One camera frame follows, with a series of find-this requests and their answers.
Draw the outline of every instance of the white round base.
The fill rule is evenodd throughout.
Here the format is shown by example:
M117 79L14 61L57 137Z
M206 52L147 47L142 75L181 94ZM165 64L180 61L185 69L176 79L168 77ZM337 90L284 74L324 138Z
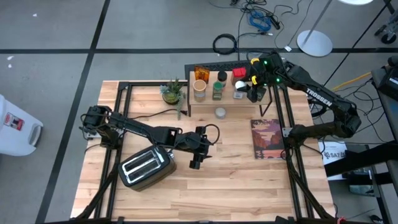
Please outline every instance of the white round base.
M345 4L354 5L354 6L362 6L365 4L369 4L373 0L339 0L339 1L341 1L342 3L345 3Z
M333 49L333 43L327 35L319 31L314 30L310 38L308 38L307 43L303 44L309 32L309 30L306 30L298 35L298 47L300 47L304 53L314 57L323 57L330 54Z

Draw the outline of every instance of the concrete floor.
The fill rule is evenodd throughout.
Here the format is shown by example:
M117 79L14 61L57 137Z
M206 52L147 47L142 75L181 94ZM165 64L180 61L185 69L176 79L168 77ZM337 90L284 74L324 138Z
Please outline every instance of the concrete floor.
M228 7L227 0L212 2ZM285 46L304 18L310 0L300 3L297 15L285 14L280 19L286 25L277 39L279 47ZM300 31L311 28L327 0L316 0ZM297 0L268 0L266 8L286 4L294 9ZM197 53L195 49L211 48L213 39L222 33L237 34L241 13L237 9L220 9L207 1L195 0L110 0L109 9L99 37L99 49L153 49L143 54L94 54L86 82L82 73L91 42L100 18L104 0L3 0L0 1L0 94L44 123L45 129L37 150L29 156L0 156L0 223L33 223L49 181L55 156L60 148L68 118L73 124L67 148L55 186L46 222L67 220L80 175L86 141L78 129L80 119L70 116L75 99L77 115L94 105L103 80L147 80L183 78L183 66L192 63L236 60L237 55L220 56L214 53ZM336 49L350 49L376 14L382 9L382 0L365 6L349 6L333 1L318 30L326 33ZM285 9L279 7L276 15ZM398 46L382 44L373 36L375 30L387 20L385 10L358 42L356 48ZM241 33L255 32L244 18ZM274 36L242 37L241 47L273 48ZM220 42L228 47L228 41ZM295 38L290 44L297 48ZM188 53L166 54L162 49L191 49ZM6 49L44 49L32 54L29 51L8 53ZM80 54L45 54L45 49L86 49ZM303 53L283 53L282 56L306 68L312 78L324 83L346 56L333 53L323 58L309 57ZM381 67L392 54L353 53L348 56L327 87L362 75ZM82 96L75 98L79 83L84 86ZM366 92L376 92L367 86ZM368 103L357 102L361 109ZM376 120L382 109L370 115ZM383 140L392 140L385 118L376 125ZM376 133L369 130L355 135L350 141L380 142ZM348 193L343 182L330 183L339 216L352 217L370 208L378 213L376 199ZM369 221L368 215L352 220Z

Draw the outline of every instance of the green spice jar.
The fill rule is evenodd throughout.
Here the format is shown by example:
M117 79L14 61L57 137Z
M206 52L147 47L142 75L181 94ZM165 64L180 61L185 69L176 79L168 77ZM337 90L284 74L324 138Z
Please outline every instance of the green spice jar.
M223 84L221 82L214 82L213 100L221 100L222 96L223 96Z

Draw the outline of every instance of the book cover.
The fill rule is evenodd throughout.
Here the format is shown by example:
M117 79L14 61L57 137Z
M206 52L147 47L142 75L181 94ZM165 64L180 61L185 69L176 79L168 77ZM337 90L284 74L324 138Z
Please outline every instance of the book cover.
M282 131L278 119L250 120L256 159L278 159L285 156Z

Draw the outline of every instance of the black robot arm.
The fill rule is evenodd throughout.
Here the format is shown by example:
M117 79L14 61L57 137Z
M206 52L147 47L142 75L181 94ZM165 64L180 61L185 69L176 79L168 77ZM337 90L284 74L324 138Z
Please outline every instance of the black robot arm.
M288 142L301 145L306 138L319 138L335 135L340 138L350 138L358 130L361 120L356 111L356 105L315 82L302 67L285 62L277 52L262 55L251 60L247 76L242 80L252 82L246 85L248 98L256 95L256 90L264 85L284 85L293 90L304 91L307 95L332 110L334 121L304 126L297 124L290 130Z
M125 132L147 138L153 145L165 149L176 149L190 152L193 160L190 168L199 169L200 163L209 158L208 148L214 143L207 140L206 126L196 127L195 132L182 133L181 128L156 126L152 127L120 113L112 112L107 106L91 106L87 114L83 114L83 130L96 131L101 136L101 146L117 149L121 144L121 136Z

